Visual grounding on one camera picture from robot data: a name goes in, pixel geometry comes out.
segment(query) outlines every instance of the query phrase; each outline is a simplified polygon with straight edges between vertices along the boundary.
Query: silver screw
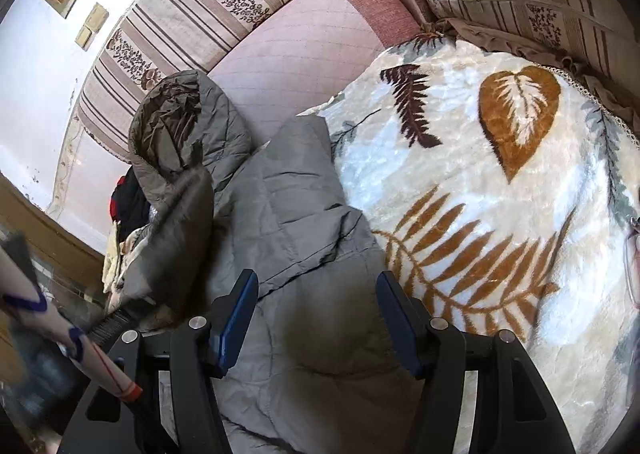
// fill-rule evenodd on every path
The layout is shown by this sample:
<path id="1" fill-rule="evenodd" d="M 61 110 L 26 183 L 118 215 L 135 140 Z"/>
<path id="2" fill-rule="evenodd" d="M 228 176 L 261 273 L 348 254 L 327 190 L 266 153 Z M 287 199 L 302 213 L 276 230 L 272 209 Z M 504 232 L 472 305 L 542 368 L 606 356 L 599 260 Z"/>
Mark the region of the silver screw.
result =
<path id="1" fill-rule="evenodd" d="M 443 331 L 449 327 L 449 323 L 441 317 L 431 319 L 429 324 L 431 324 L 433 329 L 437 329 L 438 331 Z"/>
<path id="2" fill-rule="evenodd" d="M 192 329 L 200 329 L 207 323 L 207 319 L 204 317 L 192 317 L 189 320 L 189 327 Z"/>
<path id="3" fill-rule="evenodd" d="M 135 331 L 135 329 L 130 329 L 129 331 L 125 331 L 122 334 L 122 341 L 125 344 L 130 344 L 131 342 L 133 342 L 137 338 L 138 338 L 138 332 Z"/>
<path id="4" fill-rule="evenodd" d="M 501 329 L 498 333 L 498 336 L 500 337 L 500 340 L 502 342 L 507 342 L 507 344 L 509 342 L 513 342 L 516 339 L 516 335 L 513 334 L 513 331 L 510 331 L 508 329 Z"/>

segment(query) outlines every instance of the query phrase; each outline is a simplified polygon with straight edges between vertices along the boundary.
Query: pink cushion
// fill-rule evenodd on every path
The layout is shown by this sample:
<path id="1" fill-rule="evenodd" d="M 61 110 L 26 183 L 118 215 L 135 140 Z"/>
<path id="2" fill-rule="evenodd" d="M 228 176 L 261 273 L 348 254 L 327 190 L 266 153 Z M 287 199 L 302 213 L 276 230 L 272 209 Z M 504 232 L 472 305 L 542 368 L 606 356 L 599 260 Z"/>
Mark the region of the pink cushion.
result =
<path id="1" fill-rule="evenodd" d="M 254 141 L 322 104 L 419 27 L 398 0 L 293 0 L 213 68 Z"/>

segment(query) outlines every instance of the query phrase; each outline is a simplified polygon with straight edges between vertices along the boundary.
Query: orange heart-shaped leaf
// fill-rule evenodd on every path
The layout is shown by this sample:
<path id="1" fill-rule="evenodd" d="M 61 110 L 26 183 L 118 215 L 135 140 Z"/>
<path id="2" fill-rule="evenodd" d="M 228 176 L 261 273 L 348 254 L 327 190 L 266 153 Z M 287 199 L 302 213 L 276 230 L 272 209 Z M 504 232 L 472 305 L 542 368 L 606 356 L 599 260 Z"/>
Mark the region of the orange heart-shaped leaf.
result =
<path id="1" fill-rule="evenodd" d="M 482 82 L 480 123 L 509 183 L 551 129 L 559 97 L 556 78 L 537 66 L 494 73 Z"/>

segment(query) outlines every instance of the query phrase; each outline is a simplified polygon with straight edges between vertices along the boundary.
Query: white wall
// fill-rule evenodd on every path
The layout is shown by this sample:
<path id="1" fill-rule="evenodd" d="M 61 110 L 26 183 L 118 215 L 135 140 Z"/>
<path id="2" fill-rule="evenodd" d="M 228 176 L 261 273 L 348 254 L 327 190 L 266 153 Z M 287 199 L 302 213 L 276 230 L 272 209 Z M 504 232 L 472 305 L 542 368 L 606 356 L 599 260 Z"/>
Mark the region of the white wall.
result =
<path id="1" fill-rule="evenodd" d="M 96 2 L 110 15 L 85 52 L 75 39 Z M 0 24 L 0 170 L 40 208 L 82 82 L 133 2 L 77 0 L 64 19 L 44 0 L 16 0 Z"/>

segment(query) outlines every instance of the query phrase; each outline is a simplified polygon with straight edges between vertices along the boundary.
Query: leaf pattern blanket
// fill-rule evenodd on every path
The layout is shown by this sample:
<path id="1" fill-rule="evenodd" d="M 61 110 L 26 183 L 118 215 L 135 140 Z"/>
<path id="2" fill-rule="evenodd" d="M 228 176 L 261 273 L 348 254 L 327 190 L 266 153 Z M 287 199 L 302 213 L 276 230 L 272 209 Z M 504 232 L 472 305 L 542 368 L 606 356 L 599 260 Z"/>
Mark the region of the leaf pattern blanket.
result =
<path id="1" fill-rule="evenodd" d="M 568 75 L 424 34 L 313 108 L 405 291 L 526 344 L 579 453 L 620 423 L 636 342 L 623 245 L 638 142 Z M 474 377 L 456 442 L 473 423 Z"/>

